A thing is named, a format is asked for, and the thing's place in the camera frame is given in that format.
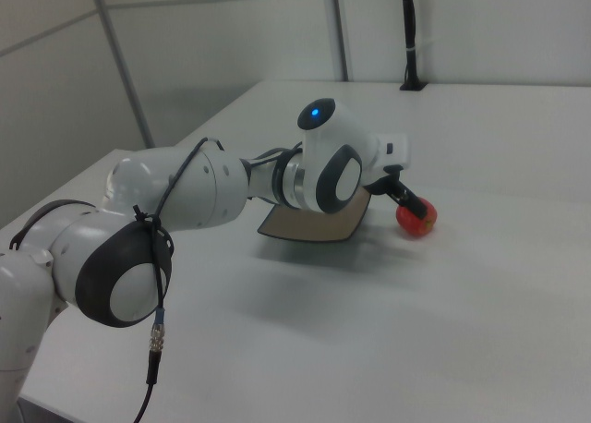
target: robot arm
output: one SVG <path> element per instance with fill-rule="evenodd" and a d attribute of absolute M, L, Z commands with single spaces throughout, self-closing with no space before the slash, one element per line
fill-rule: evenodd
<path fill-rule="evenodd" d="M 388 194 L 421 216 L 424 206 L 413 203 L 414 194 L 398 181 L 409 163 L 404 135 L 373 135 L 332 99 L 311 103 L 297 124 L 301 145 L 257 159 L 201 149 L 170 192 L 162 225 L 172 233 L 228 223 L 253 197 L 330 214 L 359 187 Z M 156 211 L 189 153 L 159 148 L 130 154 L 108 175 L 100 206 L 50 203 L 15 237 L 13 249 L 0 252 L 0 422 L 18 398 L 44 330 L 66 302 L 114 327 L 133 325 L 154 311 L 152 252 L 165 292 L 172 241 L 163 230 L 152 243 L 138 212 Z"/>

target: white wall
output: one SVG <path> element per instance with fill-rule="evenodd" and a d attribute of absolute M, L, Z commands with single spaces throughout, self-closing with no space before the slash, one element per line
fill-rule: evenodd
<path fill-rule="evenodd" d="M 157 145 L 263 79 L 339 80 L 332 0 L 105 0 Z M 421 78 L 591 85 L 591 0 L 415 0 Z M 350 79 L 401 81 L 402 0 L 340 0 Z"/>
<path fill-rule="evenodd" d="M 591 0 L 414 0 L 419 76 L 591 85 Z M 343 0 L 353 79 L 401 81 L 402 0 Z"/>
<path fill-rule="evenodd" d="M 105 1 L 160 146 L 258 81 L 340 79 L 330 0 Z"/>
<path fill-rule="evenodd" d="M 0 227 L 142 146 L 92 0 L 0 0 Z"/>

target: white table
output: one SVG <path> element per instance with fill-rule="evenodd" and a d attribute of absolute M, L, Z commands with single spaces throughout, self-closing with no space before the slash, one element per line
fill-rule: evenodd
<path fill-rule="evenodd" d="M 231 224 L 175 234 L 146 422 L 588 421 L 591 92 L 423 92 L 261 83 L 182 142 L 212 135 L 246 156 L 291 146 L 299 110 L 335 97 L 376 131 L 388 122 L 409 132 L 404 181 L 440 218 L 431 235 L 409 239 L 392 202 L 374 198 L 350 241 L 298 244 L 259 236 L 269 207 L 253 200 Z M 53 199 L 99 202 L 122 154 Z M 0 247 L 25 217 L 0 233 Z M 150 326 L 114 330 L 68 308 L 23 395 L 83 421 L 132 421 Z"/>

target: cable connector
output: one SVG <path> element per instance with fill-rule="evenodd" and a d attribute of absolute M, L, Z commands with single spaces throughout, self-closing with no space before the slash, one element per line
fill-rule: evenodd
<path fill-rule="evenodd" d="M 151 326 L 150 352 L 162 352 L 164 347 L 164 308 L 156 308 L 156 317 Z"/>

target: metal connector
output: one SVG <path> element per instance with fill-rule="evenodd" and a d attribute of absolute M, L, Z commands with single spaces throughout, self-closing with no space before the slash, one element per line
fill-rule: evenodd
<path fill-rule="evenodd" d="M 164 347 L 164 325 L 154 323 L 150 334 L 150 351 L 162 352 Z"/>

